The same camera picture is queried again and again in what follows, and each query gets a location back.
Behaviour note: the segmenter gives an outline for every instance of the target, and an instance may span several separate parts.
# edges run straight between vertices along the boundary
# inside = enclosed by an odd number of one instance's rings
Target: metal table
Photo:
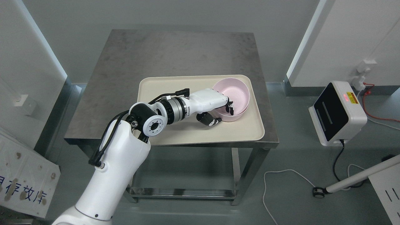
[[[128,187],[127,194],[134,200],[220,199],[238,205],[269,150],[279,144],[253,33],[112,30],[64,138],[90,157],[110,118],[136,102],[142,79],[218,74],[244,74],[251,80],[264,137],[252,142],[179,146],[232,148],[234,190]],[[237,148],[253,148],[242,174]]]

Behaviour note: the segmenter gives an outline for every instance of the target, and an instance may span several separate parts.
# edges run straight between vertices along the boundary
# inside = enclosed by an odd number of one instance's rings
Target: black screen
[[[314,109],[327,141],[331,140],[349,120],[332,83],[326,86],[315,102]]]

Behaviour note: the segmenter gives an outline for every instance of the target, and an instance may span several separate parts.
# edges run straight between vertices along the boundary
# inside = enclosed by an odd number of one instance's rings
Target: white pole
[[[329,193],[334,193],[334,192],[340,191],[344,188],[347,188],[348,186],[351,186],[353,184],[356,184],[360,181],[367,179],[369,175],[372,175],[374,173],[377,173],[379,171],[382,171],[386,168],[389,168],[389,167],[399,164],[399,163],[400,163],[400,155],[397,155],[391,159],[388,159],[382,163],[379,163],[378,165],[375,165],[371,168],[368,168],[364,171],[354,174],[353,176],[351,176],[349,178],[346,178],[346,179],[339,181],[331,186],[328,186],[326,188],[326,191]]]
[[[13,102],[21,101],[21,95],[12,89],[1,77],[0,77],[0,90],[6,93]]]

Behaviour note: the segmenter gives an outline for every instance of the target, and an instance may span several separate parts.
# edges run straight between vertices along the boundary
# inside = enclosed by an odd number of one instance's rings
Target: device with screen
[[[348,82],[332,81],[309,109],[318,138],[324,146],[346,143],[367,123],[367,116]]]

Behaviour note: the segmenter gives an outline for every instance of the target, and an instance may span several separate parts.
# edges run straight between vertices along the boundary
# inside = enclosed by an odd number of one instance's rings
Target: white wall
[[[32,115],[0,92],[0,127],[33,148],[67,77],[22,1],[0,1],[0,77],[37,102]]]
[[[378,63],[365,82],[400,85],[399,19],[398,0],[336,0],[309,52],[302,54],[304,63],[293,64],[288,71],[291,85],[351,82],[363,59]]]
[[[73,83],[87,83],[111,29],[253,32],[282,82],[318,0],[24,1]]]

